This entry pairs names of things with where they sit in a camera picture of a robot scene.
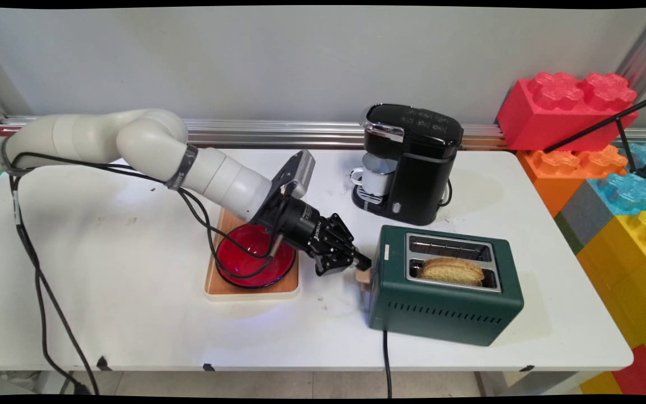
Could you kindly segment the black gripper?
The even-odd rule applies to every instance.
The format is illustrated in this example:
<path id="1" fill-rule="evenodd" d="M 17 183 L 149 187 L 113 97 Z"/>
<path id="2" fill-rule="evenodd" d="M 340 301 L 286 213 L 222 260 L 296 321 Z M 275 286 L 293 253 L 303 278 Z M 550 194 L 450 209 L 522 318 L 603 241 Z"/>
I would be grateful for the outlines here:
<path id="1" fill-rule="evenodd" d="M 285 243 L 315 256 L 319 277 L 351 266 L 368 271 L 372 261 L 354 246 L 354 236 L 338 214 L 325 218 L 311 205 L 291 195 L 272 194 L 253 217 L 253 224 L 282 235 Z"/>

